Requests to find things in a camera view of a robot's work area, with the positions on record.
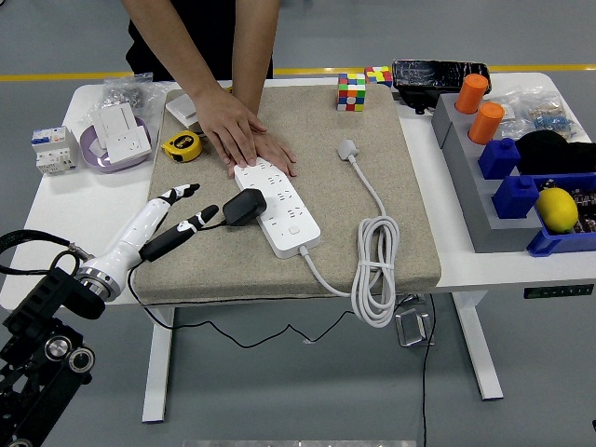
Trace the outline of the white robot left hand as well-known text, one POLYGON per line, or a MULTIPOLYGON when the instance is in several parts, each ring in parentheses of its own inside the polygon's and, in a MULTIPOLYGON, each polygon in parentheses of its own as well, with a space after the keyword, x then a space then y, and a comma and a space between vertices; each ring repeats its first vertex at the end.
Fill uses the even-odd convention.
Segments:
POLYGON ((183 198, 192 196, 199 188, 198 183, 183 184, 151 199, 124 229, 114 246, 97 259, 95 268, 120 285, 134 265, 141 261, 155 261, 180 247, 218 213, 217 205, 209 205, 156 238, 153 236, 165 220, 171 206, 183 198))

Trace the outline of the person's right hand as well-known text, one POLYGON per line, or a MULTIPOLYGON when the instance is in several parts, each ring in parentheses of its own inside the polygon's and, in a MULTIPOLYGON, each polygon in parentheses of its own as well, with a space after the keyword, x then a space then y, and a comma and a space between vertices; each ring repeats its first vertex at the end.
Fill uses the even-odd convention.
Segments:
POLYGON ((252 166, 257 157, 253 134, 267 131, 259 118, 218 84, 188 95, 199 126, 223 163, 252 166))

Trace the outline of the person's left hand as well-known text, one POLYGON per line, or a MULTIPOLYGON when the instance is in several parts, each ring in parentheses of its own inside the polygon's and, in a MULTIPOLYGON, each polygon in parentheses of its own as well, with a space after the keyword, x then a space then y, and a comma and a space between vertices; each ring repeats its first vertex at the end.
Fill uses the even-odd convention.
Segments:
POLYGON ((254 131, 250 138, 241 143, 225 144, 221 158, 230 176, 234 175, 235 166, 254 167, 258 158, 270 162, 290 177, 297 175, 295 154, 285 143, 268 133, 254 131))

